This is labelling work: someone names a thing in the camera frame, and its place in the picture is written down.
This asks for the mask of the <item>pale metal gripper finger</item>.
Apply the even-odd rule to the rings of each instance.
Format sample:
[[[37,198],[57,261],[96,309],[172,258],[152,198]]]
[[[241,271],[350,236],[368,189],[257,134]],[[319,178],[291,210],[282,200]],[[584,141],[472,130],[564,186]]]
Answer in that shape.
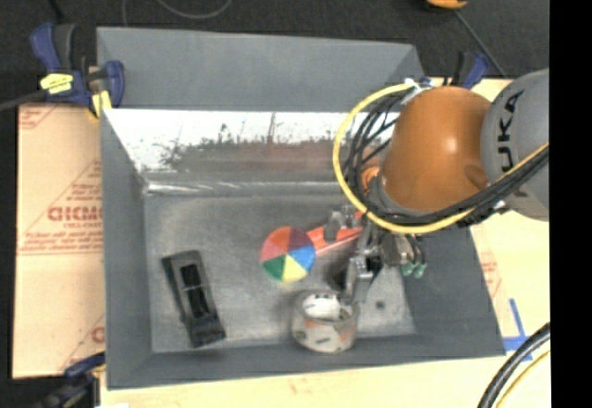
[[[330,211],[324,225],[325,242],[344,241],[362,228],[362,214],[351,204],[344,204]]]
[[[346,305],[363,303],[373,282],[374,273],[364,256],[353,256],[345,269],[341,301]]]

